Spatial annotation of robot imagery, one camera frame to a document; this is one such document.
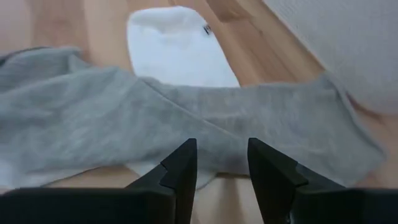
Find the sock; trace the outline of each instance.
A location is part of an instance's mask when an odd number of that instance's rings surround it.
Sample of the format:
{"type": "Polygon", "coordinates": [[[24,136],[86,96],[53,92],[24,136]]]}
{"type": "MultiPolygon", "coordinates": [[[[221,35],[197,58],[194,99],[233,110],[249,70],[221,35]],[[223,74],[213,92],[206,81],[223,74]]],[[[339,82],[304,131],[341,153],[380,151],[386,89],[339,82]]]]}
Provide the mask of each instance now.
{"type": "Polygon", "coordinates": [[[134,73],[162,83],[237,87],[238,80],[207,22],[182,6],[130,15],[127,41],[134,73]]]}

